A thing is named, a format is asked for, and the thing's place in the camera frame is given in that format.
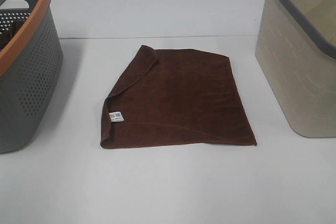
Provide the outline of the brown towel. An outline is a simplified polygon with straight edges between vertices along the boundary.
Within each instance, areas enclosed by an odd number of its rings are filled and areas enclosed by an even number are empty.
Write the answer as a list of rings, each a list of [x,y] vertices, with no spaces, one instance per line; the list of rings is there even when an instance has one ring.
[[[141,46],[104,101],[105,149],[193,143],[256,145],[230,59]]]

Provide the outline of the beige basket grey rim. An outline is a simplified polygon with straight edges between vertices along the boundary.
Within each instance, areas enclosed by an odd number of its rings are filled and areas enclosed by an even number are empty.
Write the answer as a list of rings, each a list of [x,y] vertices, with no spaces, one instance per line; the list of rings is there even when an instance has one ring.
[[[265,0],[255,55],[290,127],[335,137],[335,0]]]

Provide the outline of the grey perforated basket orange rim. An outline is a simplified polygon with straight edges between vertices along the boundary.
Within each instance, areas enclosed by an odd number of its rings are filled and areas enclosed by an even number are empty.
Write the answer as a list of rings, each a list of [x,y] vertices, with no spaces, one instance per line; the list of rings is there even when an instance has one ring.
[[[23,1],[26,8],[1,10],[1,153],[33,139],[63,61],[51,0]]]

